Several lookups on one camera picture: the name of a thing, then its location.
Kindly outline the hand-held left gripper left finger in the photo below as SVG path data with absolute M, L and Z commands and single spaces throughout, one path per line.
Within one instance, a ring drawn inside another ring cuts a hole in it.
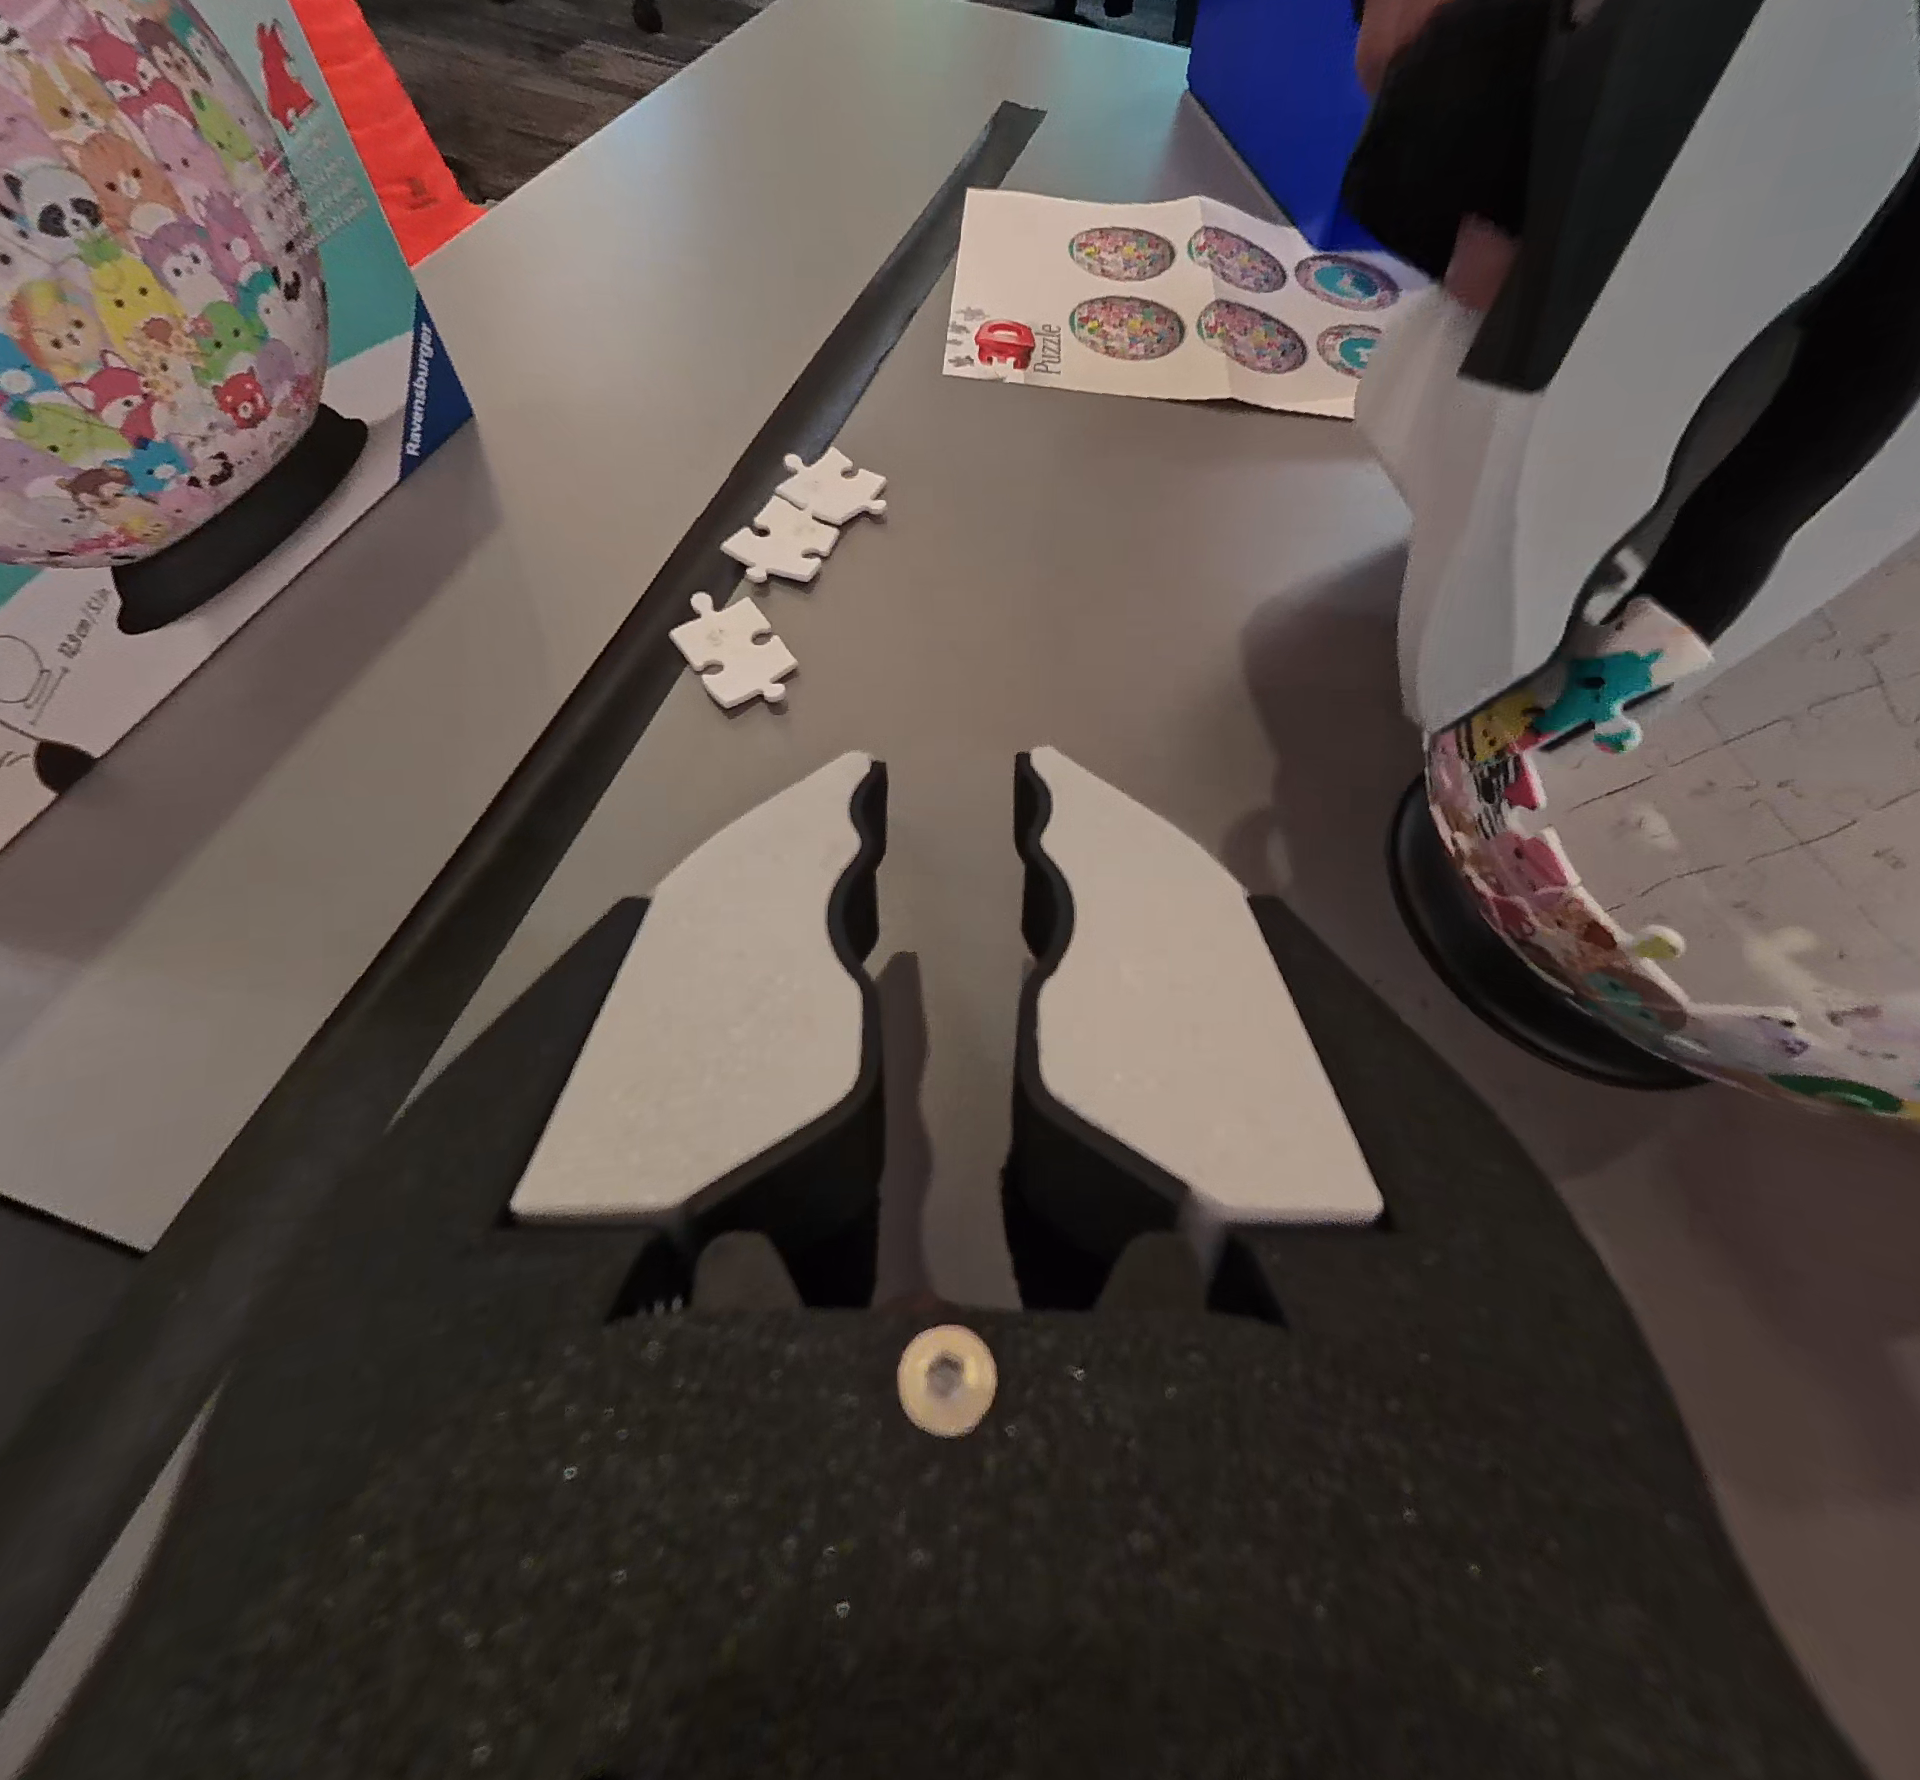
M 871 1300 L 887 785 L 843 751 L 660 879 L 510 1196 L 517 1223 L 633 1223 L 685 1261 L 755 1234 L 806 1304 Z

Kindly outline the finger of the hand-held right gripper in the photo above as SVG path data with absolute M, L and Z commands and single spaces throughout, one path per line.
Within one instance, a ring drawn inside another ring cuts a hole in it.
M 1397 656 L 1419 733 L 1548 664 L 1715 382 L 1836 271 L 1916 136 L 1916 0 L 1761 0 L 1543 390 L 1468 378 L 1491 315 L 1412 295 L 1358 431 L 1412 518 Z

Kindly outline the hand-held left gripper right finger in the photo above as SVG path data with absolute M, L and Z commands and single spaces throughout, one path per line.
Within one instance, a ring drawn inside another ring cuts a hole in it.
M 1015 756 L 1006 1243 L 1025 1312 L 1282 1319 L 1256 1239 L 1356 1232 L 1379 1183 L 1257 897 L 1054 743 Z

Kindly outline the colourful puzzle ball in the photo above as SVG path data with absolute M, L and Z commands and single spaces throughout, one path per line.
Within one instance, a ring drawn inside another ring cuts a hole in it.
M 1917 554 L 1725 659 L 1637 592 L 1427 735 L 1438 843 L 1554 1002 L 1756 1095 L 1917 1120 Z

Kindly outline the black ball stand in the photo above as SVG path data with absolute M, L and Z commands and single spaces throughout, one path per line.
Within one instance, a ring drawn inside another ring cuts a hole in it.
M 1384 853 L 1392 900 L 1423 964 L 1509 1046 L 1558 1072 L 1624 1091 L 1676 1093 L 1705 1083 L 1556 992 L 1482 918 L 1466 876 L 1444 849 L 1422 775 L 1395 802 Z

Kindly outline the single white puzzle piece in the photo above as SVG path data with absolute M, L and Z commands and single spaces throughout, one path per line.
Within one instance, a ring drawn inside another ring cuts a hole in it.
M 668 639 L 707 699 L 727 713 L 753 705 L 780 709 L 799 665 L 747 595 L 715 603 L 707 592 L 693 592 Z
M 782 468 L 776 497 L 807 519 L 847 527 L 852 519 L 882 519 L 887 512 L 886 473 L 856 464 L 838 447 L 824 447 L 811 460 L 788 451 Z

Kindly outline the white puzzle leaflet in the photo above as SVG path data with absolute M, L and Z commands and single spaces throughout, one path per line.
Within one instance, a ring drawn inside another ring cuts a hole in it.
M 942 374 L 1349 422 L 1426 279 L 1205 195 L 1096 204 L 972 188 Z

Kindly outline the colourful puzzle box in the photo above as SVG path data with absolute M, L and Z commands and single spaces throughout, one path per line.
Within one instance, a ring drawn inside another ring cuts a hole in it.
M 350 0 L 2 0 L 2 842 L 472 418 Z

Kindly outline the blue plastic bin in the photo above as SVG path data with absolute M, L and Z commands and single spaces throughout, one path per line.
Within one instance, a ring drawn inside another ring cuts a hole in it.
M 1351 0 L 1198 0 L 1187 87 L 1245 171 L 1323 249 L 1377 240 L 1340 188 L 1369 102 Z

